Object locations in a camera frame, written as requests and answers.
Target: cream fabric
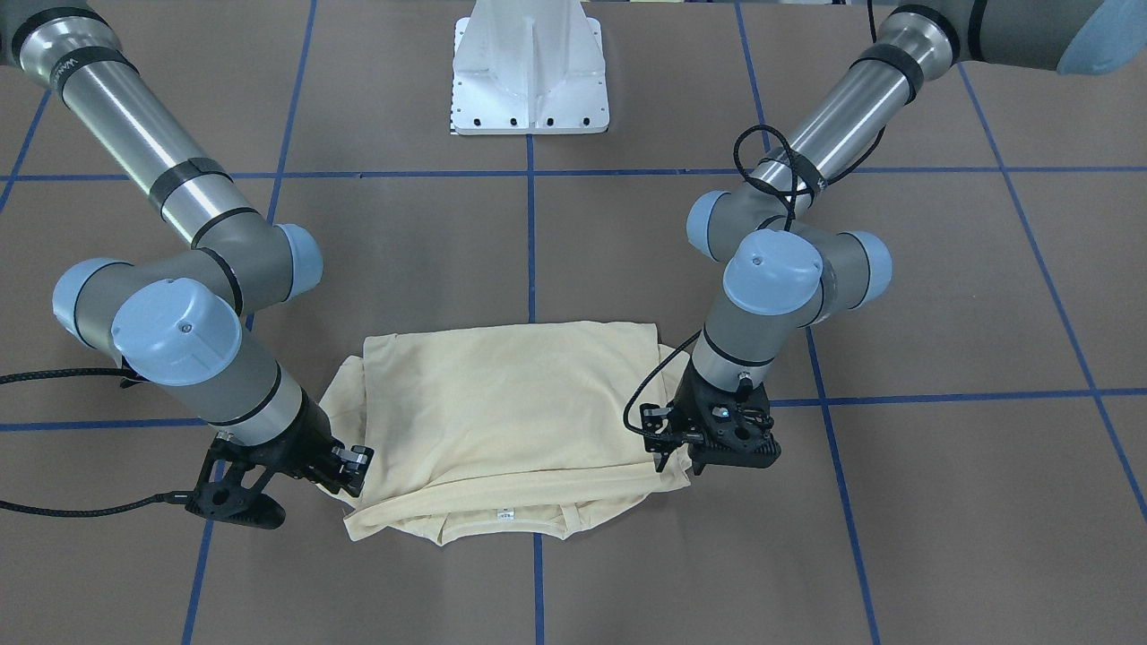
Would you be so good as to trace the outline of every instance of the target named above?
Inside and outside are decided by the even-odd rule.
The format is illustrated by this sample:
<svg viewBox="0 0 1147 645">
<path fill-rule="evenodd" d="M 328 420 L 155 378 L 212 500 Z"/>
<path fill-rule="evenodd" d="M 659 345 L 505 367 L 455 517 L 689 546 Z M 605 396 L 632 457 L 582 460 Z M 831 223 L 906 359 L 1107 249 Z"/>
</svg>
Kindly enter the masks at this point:
<svg viewBox="0 0 1147 645">
<path fill-rule="evenodd" d="M 499 531 L 565 538 L 688 485 L 685 450 L 658 474 L 621 423 L 668 352 L 656 327 L 633 322 L 367 339 L 320 402 L 335 437 L 375 449 L 362 496 L 337 496 L 353 508 L 351 539 L 385 527 L 439 545 Z M 665 403 L 687 360 L 678 356 L 640 401 Z"/>
</svg>

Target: white plastic bracket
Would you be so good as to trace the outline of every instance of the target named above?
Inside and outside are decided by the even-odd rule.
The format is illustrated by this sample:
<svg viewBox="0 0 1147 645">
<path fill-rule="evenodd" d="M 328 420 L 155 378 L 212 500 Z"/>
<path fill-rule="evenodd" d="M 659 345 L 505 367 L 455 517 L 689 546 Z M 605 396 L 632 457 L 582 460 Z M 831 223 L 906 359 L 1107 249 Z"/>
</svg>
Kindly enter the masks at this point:
<svg viewBox="0 0 1147 645">
<path fill-rule="evenodd" d="M 601 23 L 578 0 L 477 0 L 454 28 L 450 125 L 458 134 L 604 132 Z"/>
</svg>

